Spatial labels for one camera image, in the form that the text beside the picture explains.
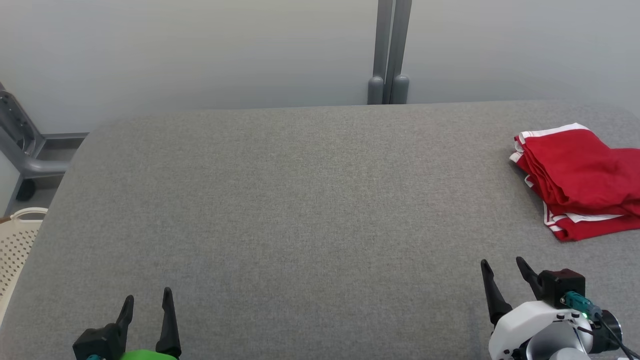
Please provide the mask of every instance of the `green part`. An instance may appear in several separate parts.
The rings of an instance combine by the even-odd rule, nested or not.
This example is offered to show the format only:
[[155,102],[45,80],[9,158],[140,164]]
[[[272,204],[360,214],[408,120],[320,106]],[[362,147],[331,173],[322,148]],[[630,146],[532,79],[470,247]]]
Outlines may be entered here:
[[142,349],[126,352],[120,360],[175,360],[175,357]]
[[597,314],[602,315],[602,309],[600,306],[595,305],[591,300],[578,294],[575,291],[567,291],[563,296],[564,304],[568,307],[578,310],[583,314],[587,314],[589,319],[597,319]]

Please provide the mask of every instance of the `gray fabric surface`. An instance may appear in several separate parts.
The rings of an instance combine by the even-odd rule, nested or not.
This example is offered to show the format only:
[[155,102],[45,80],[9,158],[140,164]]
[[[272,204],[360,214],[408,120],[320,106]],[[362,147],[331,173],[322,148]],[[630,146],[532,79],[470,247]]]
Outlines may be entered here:
[[481,359],[479,262],[514,306],[516,256],[571,268],[640,349],[640,232],[559,243],[508,161],[571,122],[640,147],[606,105],[517,101],[202,111],[108,124],[64,177],[0,330],[0,358],[72,359],[136,299],[153,348],[163,288],[183,359]]

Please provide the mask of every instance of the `folded red garment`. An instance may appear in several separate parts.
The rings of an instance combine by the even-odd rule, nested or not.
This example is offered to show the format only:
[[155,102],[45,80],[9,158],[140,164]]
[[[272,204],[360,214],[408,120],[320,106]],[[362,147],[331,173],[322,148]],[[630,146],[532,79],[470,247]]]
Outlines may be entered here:
[[547,204],[640,215],[640,149],[610,149],[580,124],[517,138]]
[[[540,189],[531,176],[525,183],[540,196]],[[634,215],[583,215],[576,213],[554,213],[546,203],[544,223],[560,241],[580,241],[596,236],[640,229],[640,217]]]
[[640,229],[640,149],[610,149],[570,124],[526,131],[510,159],[543,199],[544,223],[560,241]]

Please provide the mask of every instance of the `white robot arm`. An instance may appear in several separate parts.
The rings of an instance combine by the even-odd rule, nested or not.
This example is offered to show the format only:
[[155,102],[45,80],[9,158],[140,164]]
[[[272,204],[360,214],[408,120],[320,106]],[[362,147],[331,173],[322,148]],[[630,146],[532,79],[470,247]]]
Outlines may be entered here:
[[537,274],[518,257],[522,277],[537,301],[513,309],[502,298],[486,260],[481,268],[491,323],[493,360],[588,360],[622,347],[629,359],[639,358],[622,344],[615,316],[584,298],[585,278],[569,269]]

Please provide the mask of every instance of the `blue connector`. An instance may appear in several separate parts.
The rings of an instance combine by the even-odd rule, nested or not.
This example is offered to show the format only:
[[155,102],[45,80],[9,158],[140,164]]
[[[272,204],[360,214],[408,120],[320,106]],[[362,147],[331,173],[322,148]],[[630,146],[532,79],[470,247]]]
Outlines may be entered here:
[[586,314],[587,317],[592,320],[596,318],[596,314],[602,315],[602,309],[600,309],[600,306],[595,305],[589,299],[575,291],[569,291],[564,294],[561,302],[574,310],[578,310],[581,313]]

